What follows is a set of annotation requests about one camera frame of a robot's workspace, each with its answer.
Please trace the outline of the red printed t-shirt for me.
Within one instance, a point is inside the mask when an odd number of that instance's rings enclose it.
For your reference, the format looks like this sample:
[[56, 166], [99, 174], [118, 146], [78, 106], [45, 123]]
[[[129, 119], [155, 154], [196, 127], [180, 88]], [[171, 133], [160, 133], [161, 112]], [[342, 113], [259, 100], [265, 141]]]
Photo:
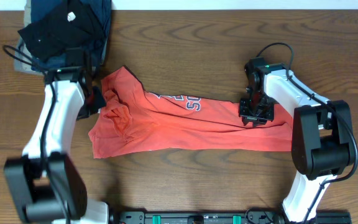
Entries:
[[88, 133], [95, 158], [168, 148], [289, 152], [292, 118], [280, 105], [265, 125], [244, 124], [239, 104], [143, 89], [126, 67], [101, 80], [106, 106]]

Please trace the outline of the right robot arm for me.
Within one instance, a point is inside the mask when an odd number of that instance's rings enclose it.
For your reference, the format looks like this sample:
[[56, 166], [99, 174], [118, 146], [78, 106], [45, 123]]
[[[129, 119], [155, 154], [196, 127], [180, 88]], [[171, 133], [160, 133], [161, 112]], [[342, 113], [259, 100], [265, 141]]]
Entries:
[[316, 208], [329, 184], [343, 181], [344, 169], [358, 163], [349, 105], [331, 101], [303, 84], [283, 63], [268, 65], [262, 57], [244, 70], [249, 96], [240, 101], [244, 124], [273, 121], [282, 106], [293, 121], [291, 157], [296, 176], [280, 211], [247, 214], [249, 223], [350, 223], [349, 213], [321, 213]]

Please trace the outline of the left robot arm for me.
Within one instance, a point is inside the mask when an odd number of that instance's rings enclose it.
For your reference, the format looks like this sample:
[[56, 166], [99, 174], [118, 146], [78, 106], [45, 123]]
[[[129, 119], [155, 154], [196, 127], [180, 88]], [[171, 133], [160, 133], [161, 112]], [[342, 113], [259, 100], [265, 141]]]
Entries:
[[44, 75], [45, 101], [34, 133], [4, 176], [22, 223], [108, 223], [107, 203], [88, 198], [70, 148], [75, 123], [99, 93], [90, 68], [66, 67]]

